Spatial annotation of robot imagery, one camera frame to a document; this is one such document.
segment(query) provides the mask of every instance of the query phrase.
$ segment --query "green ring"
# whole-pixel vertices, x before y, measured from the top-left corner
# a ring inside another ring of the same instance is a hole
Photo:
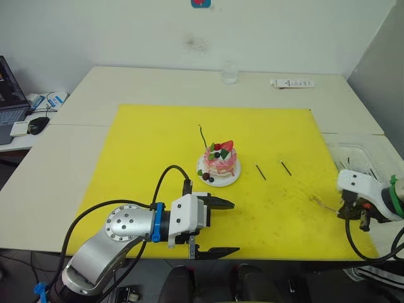
[[[397,181],[396,176],[392,175],[391,180],[390,180],[391,186],[390,186],[390,189],[389,189],[390,197],[391,197],[391,200],[393,202],[394,209],[397,212],[397,215],[404,218],[404,211],[401,208],[400,201],[398,200],[398,196],[396,194],[396,190],[394,189],[396,181]]]

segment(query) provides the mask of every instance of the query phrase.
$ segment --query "laptop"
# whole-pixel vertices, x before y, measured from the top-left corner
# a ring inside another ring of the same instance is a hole
[[[24,121],[30,104],[5,58],[0,56],[0,145],[9,144],[14,122]]]

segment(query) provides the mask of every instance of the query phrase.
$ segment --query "yellow cutting mat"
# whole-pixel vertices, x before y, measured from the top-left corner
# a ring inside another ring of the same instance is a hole
[[[242,171],[232,185],[211,187],[199,180],[196,161],[204,145],[198,124],[208,146],[234,141]],[[211,227],[196,238],[202,251],[230,246],[240,247],[228,257],[234,259],[358,259],[345,237],[344,221],[311,200],[316,196],[329,207],[341,206],[338,173],[309,110],[122,105],[78,213],[112,199],[149,204],[160,174],[170,164],[186,170],[194,191],[208,191],[235,204],[233,210],[212,211]],[[169,209],[181,195],[182,182],[178,171],[170,171],[157,201]],[[68,253],[95,234],[117,206],[84,218]],[[352,222],[351,229],[360,250],[377,256],[358,222]],[[135,256],[138,249],[129,255]],[[187,245],[168,249],[167,243],[149,243],[143,256],[187,258]]]

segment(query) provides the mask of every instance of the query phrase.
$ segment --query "white wall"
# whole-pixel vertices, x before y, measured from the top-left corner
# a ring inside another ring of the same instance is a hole
[[[0,0],[0,54],[24,91],[72,91],[94,65],[348,77],[395,0]]]

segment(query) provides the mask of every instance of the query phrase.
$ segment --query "gray wall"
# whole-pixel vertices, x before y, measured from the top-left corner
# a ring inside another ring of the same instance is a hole
[[[397,0],[348,79],[404,156],[404,0]]]

